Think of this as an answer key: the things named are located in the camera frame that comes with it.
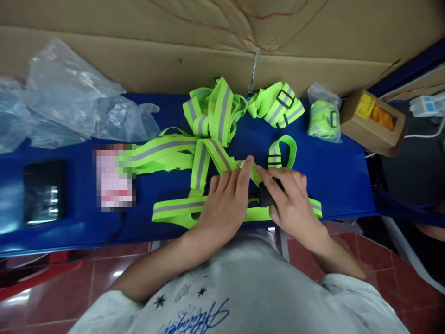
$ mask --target cardboard box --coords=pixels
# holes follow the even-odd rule
[[[391,115],[394,130],[374,121],[370,115],[374,106]],[[356,90],[343,104],[340,127],[344,135],[368,150],[387,156],[396,156],[406,134],[405,115],[364,89]]]
[[[246,95],[256,65],[253,90],[285,81],[301,96],[317,82],[342,96],[443,38],[444,7],[438,0],[0,0],[0,75],[26,79],[29,59],[59,37],[132,93],[188,94],[224,76]]]

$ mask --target gray reflective stripe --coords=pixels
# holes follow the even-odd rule
[[[216,143],[216,141],[214,141],[212,138],[210,138],[210,141],[213,143],[213,145],[215,146],[216,151],[218,152],[219,156],[221,157],[222,161],[224,162],[224,165],[226,165],[227,170],[232,170],[230,168],[230,164],[229,162],[226,160],[226,158],[224,157],[223,153],[221,152],[218,144]]]
[[[198,133],[201,137],[204,136],[204,120],[207,118],[207,116],[201,117],[198,123]]]
[[[288,118],[288,122],[292,122],[292,118],[294,118],[301,110],[303,109],[303,105],[300,105],[300,107],[294,111]],[[282,125],[286,125],[286,121],[278,122],[278,125],[281,127]]]
[[[196,93],[195,96],[201,96],[202,94],[205,94],[207,92],[208,92],[208,90],[202,90],[202,91]]]
[[[287,94],[291,94],[292,92],[292,88],[289,87],[289,89],[287,90]],[[289,96],[285,96],[283,103],[287,103],[287,100],[289,100]],[[275,110],[275,112],[273,113],[272,117],[269,118],[269,120],[267,121],[270,125],[274,124],[275,118],[277,118],[278,114],[280,113],[281,109],[283,109],[284,106],[280,103],[280,105],[278,106],[278,108]]]
[[[194,121],[196,118],[196,111],[195,111],[195,107],[193,106],[193,102],[191,101],[191,99],[187,101],[187,104],[190,109],[191,119]]]
[[[170,210],[188,209],[192,207],[203,206],[204,203],[205,202],[195,202],[195,203],[176,204],[172,206],[163,206],[161,208],[153,209],[153,214]]]
[[[133,161],[137,161],[140,159],[143,159],[145,157],[148,157],[151,154],[155,154],[159,151],[165,150],[167,148],[172,148],[175,146],[183,146],[183,145],[196,145],[196,141],[171,141],[171,142],[167,142],[158,146],[155,146],[139,155],[135,155],[133,157]]]
[[[312,109],[311,109],[311,115],[318,114],[320,111],[322,111],[322,110],[324,110],[324,109],[327,109],[328,111],[330,111],[330,109],[329,109],[328,106],[321,106],[321,107],[318,107],[318,108],[315,109],[315,110],[312,110]]]
[[[321,211],[321,206],[319,206],[317,204],[313,204],[312,202],[311,202],[311,206],[312,206],[312,209],[317,209],[317,210]]]
[[[272,153],[274,154],[274,155],[277,155],[278,153],[277,153],[277,145],[276,144],[278,144],[278,143],[274,143],[273,145],[272,145]],[[272,162],[277,162],[277,157],[273,157],[272,158]]]
[[[226,93],[224,94],[224,99],[222,101],[221,117],[219,118],[219,129],[218,129],[218,139],[223,142],[223,130],[224,130],[224,119],[227,113],[227,102],[229,101],[230,87],[227,86]]]
[[[201,150],[201,157],[199,158],[199,166],[198,166],[198,173],[196,175],[196,188],[195,189],[200,189],[201,188],[201,177],[203,175],[203,170],[204,170],[204,162],[205,162],[205,155],[207,154],[207,148],[202,145],[202,150]]]

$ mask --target finger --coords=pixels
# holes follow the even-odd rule
[[[230,171],[225,171],[221,174],[219,177],[218,188],[216,189],[217,193],[222,193],[224,190],[226,190],[227,184],[230,180],[230,174]]]
[[[284,168],[284,169],[287,170],[292,175],[293,179],[295,180],[295,182],[297,183],[298,186],[301,186],[304,189],[306,189],[306,186],[307,186],[306,175],[304,175],[303,173],[300,173],[299,171],[293,170],[293,169],[289,169],[289,168]]]
[[[278,209],[274,204],[269,206],[269,216],[275,223],[277,223],[277,224],[281,223]]]
[[[215,175],[210,180],[210,186],[209,186],[209,195],[215,193],[216,189],[218,188],[219,183],[219,175]]]
[[[261,176],[261,179],[264,182],[267,190],[272,196],[273,200],[277,204],[277,207],[280,208],[285,203],[289,202],[288,196],[281,190],[280,186],[275,182],[274,179],[270,176],[270,174],[260,165],[256,166],[256,171]]]
[[[236,184],[238,182],[238,176],[240,175],[241,170],[239,168],[234,169],[230,174],[229,184],[227,184],[226,190],[230,190],[233,195],[236,192]]]
[[[244,161],[240,174],[238,175],[238,180],[236,183],[236,190],[235,190],[236,199],[248,198],[249,196],[249,182],[250,182],[250,175],[252,174],[253,164],[254,164],[254,158],[253,156],[249,155]]]
[[[281,181],[281,185],[289,198],[293,198],[297,195],[299,191],[297,182],[286,168],[271,167],[267,170],[267,172]]]

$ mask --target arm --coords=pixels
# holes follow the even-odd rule
[[[248,188],[254,159],[242,169],[214,176],[198,223],[183,236],[130,265],[111,285],[141,302],[153,296],[174,276],[199,266],[238,231],[246,217]]]
[[[266,171],[257,166],[257,171],[276,203],[269,207],[273,221],[310,250],[324,272],[365,280],[366,274],[357,261],[328,234],[315,216],[306,191],[306,177],[287,168]],[[281,181],[284,191],[271,176]]]

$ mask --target pixelated label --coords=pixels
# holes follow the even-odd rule
[[[361,118],[367,120],[371,114],[372,108],[374,107],[375,99],[369,95],[364,94],[360,103],[358,104],[356,114]]]

